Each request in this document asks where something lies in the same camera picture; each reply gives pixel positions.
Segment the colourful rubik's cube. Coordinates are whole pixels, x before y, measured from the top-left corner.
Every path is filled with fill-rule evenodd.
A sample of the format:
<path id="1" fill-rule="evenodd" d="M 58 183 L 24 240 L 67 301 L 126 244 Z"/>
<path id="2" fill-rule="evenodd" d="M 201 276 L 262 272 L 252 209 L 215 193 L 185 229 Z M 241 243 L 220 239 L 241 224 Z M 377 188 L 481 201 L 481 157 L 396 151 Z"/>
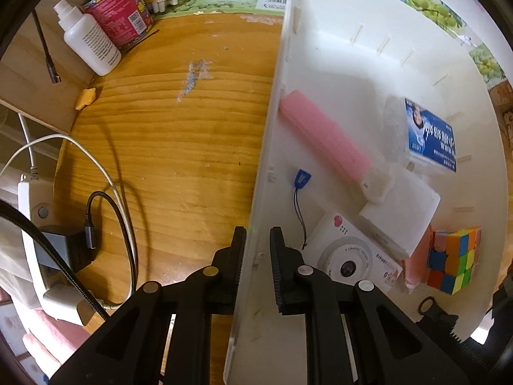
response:
<path id="1" fill-rule="evenodd" d="M 480 227 L 435 230 L 430 241 L 426 283 L 447 295 L 469 285 L 482 240 Z"/>

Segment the white instant camera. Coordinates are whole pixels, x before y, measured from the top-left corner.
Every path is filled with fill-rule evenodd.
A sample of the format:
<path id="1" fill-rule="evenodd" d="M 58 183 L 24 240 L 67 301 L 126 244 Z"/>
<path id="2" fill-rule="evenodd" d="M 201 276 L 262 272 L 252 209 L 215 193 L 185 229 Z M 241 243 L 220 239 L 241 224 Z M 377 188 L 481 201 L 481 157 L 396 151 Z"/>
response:
<path id="1" fill-rule="evenodd" d="M 403 267 L 341 214 L 329 211 L 309 235 L 302 251 L 309 266 L 326 273 L 331 280 L 355 285 L 373 282 L 387 293 Z"/>

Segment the white square charger box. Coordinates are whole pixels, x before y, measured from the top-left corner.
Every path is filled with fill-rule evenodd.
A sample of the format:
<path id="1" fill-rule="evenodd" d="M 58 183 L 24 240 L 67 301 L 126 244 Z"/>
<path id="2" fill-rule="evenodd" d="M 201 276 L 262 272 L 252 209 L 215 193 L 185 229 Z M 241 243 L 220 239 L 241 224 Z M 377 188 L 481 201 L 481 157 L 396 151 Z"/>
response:
<path id="1" fill-rule="evenodd" d="M 418 175 L 394 169 L 393 187 L 379 204 L 367 202 L 359 217 L 370 235 L 398 260 L 410 258 L 430 225 L 440 195 Z"/>

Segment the white plastic storage bin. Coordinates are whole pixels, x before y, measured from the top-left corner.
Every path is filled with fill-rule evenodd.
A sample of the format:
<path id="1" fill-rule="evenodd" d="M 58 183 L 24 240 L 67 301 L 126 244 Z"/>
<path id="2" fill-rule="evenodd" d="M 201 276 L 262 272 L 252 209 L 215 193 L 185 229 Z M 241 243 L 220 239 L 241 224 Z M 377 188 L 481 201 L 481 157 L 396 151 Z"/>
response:
<path id="1" fill-rule="evenodd" d="M 432 225 L 483 233 L 469 285 L 437 302 L 467 338 L 495 290 L 508 225 L 508 177 L 497 116 L 468 53 L 399 0 L 288 0 L 224 379 L 228 384 L 304 384 L 304 320 L 278 313 L 271 228 L 297 247 L 327 211 L 355 220 L 361 191 L 346 184 L 278 114 L 300 90 L 374 160 L 384 154 L 383 109 L 409 98 L 447 120 L 457 171 L 428 184 L 441 202 Z"/>

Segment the blue label floss box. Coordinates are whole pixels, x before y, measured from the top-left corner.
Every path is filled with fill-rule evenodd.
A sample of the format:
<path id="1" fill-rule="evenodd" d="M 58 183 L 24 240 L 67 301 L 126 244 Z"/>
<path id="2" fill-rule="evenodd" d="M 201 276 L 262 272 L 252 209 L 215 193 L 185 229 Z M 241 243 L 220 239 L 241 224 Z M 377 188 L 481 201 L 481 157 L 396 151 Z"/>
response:
<path id="1" fill-rule="evenodd" d="M 451 125 L 409 98 L 390 97 L 383 109 L 383 155 L 419 175 L 457 172 Z"/>

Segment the black power adapter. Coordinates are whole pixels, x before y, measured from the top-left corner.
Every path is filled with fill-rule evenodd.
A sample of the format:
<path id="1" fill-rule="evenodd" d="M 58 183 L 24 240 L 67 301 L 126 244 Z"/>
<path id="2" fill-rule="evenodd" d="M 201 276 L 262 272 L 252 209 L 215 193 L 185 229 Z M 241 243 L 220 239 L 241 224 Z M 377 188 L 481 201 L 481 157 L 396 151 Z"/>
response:
<path id="1" fill-rule="evenodd" d="M 95 252 L 87 246 L 84 229 L 46 225 L 40 230 L 74 273 L 92 263 Z"/>

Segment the yellow small clip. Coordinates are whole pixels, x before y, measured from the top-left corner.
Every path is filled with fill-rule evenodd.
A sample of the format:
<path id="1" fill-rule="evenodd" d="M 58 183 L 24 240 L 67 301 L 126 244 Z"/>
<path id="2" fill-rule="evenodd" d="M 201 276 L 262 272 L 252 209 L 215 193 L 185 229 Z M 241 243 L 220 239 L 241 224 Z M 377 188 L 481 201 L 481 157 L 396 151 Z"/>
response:
<path id="1" fill-rule="evenodd" d="M 89 88 L 89 89 L 82 90 L 82 92 L 79 94 L 79 97 L 77 98 L 75 110 L 76 111 L 83 110 L 85 107 L 94 103 L 96 99 L 97 99 L 97 89 L 96 88 Z"/>

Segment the brown cardboard picture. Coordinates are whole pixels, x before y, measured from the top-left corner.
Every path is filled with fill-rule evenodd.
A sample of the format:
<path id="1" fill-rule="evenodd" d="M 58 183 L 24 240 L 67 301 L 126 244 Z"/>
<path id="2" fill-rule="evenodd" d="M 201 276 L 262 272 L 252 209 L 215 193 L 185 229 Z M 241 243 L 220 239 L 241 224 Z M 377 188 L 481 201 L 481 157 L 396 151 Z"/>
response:
<path id="1" fill-rule="evenodd" d="M 512 135 L 512 86 L 508 81 L 503 81 L 489 90 L 491 103 L 497 115 L 499 128 L 510 137 Z"/>

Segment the white spray bottle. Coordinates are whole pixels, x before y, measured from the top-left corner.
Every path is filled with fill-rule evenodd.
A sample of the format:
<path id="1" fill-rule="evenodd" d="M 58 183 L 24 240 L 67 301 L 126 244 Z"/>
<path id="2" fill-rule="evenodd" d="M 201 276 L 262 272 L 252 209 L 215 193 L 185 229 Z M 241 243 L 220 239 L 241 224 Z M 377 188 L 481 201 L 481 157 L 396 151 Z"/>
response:
<path id="1" fill-rule="evenodd" d="M 83 13 L 66 0 L 54 6 L 63 40 L 98 76 L 113 71 L 121 61 L 120 50 L 91 14 Z"/>

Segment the pink pen can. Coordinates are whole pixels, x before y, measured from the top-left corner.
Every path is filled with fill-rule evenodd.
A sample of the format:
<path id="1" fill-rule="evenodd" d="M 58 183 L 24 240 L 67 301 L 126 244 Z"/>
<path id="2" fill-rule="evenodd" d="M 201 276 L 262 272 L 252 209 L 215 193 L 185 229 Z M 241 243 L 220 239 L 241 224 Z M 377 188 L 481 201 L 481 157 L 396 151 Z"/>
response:
<path id="1" fill-rule="evenodd" d="M 144 0 L 90 0 L 82 5 L 120 50 L 142 40 L 153 26 Z"/>

